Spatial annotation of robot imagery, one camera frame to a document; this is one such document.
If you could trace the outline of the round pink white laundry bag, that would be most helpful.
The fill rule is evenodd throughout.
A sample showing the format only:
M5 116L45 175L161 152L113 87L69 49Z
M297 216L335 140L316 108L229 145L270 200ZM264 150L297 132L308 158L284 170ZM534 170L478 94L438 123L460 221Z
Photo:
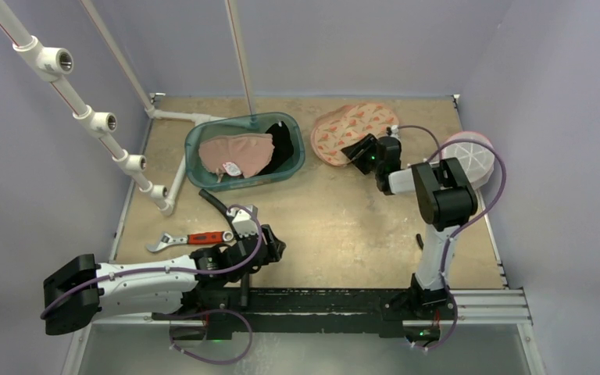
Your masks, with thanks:
M495 156L488 148L470 142L446 146L441 151L443 159L457 158L474 190L481 189L493 174Z

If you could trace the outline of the pink bra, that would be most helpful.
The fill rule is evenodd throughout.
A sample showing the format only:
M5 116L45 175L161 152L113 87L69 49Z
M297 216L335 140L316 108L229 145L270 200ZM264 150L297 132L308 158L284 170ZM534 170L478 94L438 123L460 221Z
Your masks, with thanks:
M219 183L224 177L250 178L271 160L272 136L269 134L221 135L203 141L198 155L206 171L216 175Z

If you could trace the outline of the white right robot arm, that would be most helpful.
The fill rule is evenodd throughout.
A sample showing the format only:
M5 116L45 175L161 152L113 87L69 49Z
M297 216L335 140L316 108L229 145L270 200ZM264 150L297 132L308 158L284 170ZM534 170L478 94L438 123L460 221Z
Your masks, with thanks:
M446 279L455 232L477 211L477 199L457 158L419 162L403 169L402 145L392 136L367 134L341 149L341 154L364 174L373 173L385 195L416 194L420 215L427 225L423 254L412 275L405 301L416 317L425 318L448 301Z

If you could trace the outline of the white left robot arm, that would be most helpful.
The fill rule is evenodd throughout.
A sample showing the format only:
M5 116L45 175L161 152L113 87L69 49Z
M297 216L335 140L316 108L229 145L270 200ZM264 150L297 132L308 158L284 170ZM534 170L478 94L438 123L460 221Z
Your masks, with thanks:
M158 262L97 263L92 254L79 255L43 282L45 332L68 334L96 320L132 313L176 313L193 319L202 308L194 289L237 282L280 261L286 247L264 227L261 237Z

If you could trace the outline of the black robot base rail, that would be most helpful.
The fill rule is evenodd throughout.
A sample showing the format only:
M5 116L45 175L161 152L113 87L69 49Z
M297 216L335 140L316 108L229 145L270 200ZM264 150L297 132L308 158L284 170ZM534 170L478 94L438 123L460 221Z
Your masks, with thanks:
M375 334L380 338L439 338L440 320L455 316L455 299L433 307L412 307L408 288L197 287L171 314L154 320L206 323L210 340L236 332L283 334Z

